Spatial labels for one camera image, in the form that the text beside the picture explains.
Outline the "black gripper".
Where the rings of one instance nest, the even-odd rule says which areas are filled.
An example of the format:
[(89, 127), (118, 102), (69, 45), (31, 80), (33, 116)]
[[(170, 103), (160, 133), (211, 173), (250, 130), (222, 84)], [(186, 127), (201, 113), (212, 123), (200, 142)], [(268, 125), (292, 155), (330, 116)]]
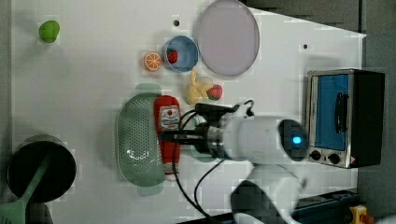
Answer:
[(223, 147), (222, 129), (210, 126), (207, 122), (196, 126), (194, 131), (161, 132), (160, 138), (160, 142), (191, 146), (194, 145), (195, 149), (201, 154), (211, 156), (218, 156), (219, 151)]

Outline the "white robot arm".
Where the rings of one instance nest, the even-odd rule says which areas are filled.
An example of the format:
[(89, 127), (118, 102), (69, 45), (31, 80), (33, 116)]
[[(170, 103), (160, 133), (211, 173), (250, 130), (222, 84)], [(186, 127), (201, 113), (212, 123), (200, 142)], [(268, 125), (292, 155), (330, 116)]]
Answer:
[(307, 155), (306, 133), (297, 121), (265, 116), (233, 118), (219, 127), (163, 131), (160, 138), (192, 145), (216, 159), (253, 164), (250, 174), (230, 195), (237, 224), (301, 224), (292, 213), (306, 179), (287, 168)]

